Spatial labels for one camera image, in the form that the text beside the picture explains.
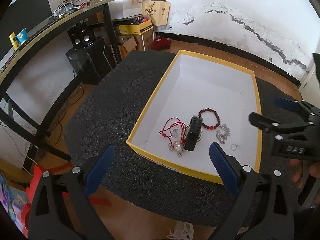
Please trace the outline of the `right hand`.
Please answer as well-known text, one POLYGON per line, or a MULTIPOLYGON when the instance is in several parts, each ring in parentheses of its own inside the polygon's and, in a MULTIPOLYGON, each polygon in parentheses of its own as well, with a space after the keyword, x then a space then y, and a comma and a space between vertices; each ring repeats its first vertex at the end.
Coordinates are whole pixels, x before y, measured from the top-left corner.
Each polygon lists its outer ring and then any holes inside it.
MULTIPOLYGON (((291 159, 289 161, 289 166, 293 168, 292 181, 296 184, 297 188, 300 189, 304 185, 303 177, 306 172, 306 167, 302 160, 291 159)), ((319 162, 311 164, 308 168, 308 173, 312 177, 319 178, 320 177, 320 167, 319 162)))

